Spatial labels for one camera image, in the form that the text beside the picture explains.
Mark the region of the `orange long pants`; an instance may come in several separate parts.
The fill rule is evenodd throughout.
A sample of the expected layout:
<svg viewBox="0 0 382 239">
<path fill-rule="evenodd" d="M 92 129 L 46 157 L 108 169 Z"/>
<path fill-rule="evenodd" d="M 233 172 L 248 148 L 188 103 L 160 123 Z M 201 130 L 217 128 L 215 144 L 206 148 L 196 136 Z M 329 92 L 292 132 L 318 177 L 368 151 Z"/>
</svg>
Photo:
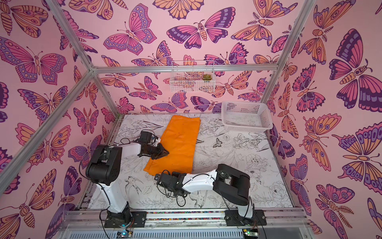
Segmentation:
<svg viewBox="0 0 382 239">
<path fill-rule="evenodd" d="M 169 155 L 160 159 L 149 159 L 144 171 L 154 176 L 168 170 L 170 173 L 192 173 L 200 118 L 172 116 L 164 133 L 161 144 Z"/>
</svg>

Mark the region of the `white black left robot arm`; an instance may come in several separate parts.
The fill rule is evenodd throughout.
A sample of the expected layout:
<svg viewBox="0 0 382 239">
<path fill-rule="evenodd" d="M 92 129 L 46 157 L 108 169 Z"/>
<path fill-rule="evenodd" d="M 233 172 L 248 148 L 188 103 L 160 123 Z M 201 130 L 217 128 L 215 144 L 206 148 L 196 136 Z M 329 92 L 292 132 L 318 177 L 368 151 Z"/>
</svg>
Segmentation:
<svg viewBox="0 0 382 239">
<path fill-rule="evenodd" d="M 129 203 L 123 198 L 119 184 L 115 182 L 120 174 L 122 159 L 145 156 L 157 160 L 169 154 L 162 145 L 161 138 L 144 130 L 136 140 L 129 143 L 100 144 L 96 147 L 85 173 L 108 202 L 105 209 L 107 226 L 126 228 L 133 224 Z"/>
</svg>

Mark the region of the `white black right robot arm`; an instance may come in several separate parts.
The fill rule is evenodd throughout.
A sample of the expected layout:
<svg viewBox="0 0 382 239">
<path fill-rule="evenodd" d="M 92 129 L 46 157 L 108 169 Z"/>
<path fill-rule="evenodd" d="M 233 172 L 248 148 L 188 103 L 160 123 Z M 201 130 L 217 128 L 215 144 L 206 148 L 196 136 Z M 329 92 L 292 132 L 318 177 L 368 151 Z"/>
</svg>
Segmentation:
<svg viewBox="0 0 382 239">
<path fill-rule="evenodd" d="M 225 221 L 228 226 L 265 226 L 264 211 L 256 210 L 250 192 L 250 176 L 226 164 L 199 174 L 164 170 L 154 177 L 158 190 L 168 198 L 182 198 L 198 191 L 214 191 L 226 205 Z"/>
</svg>

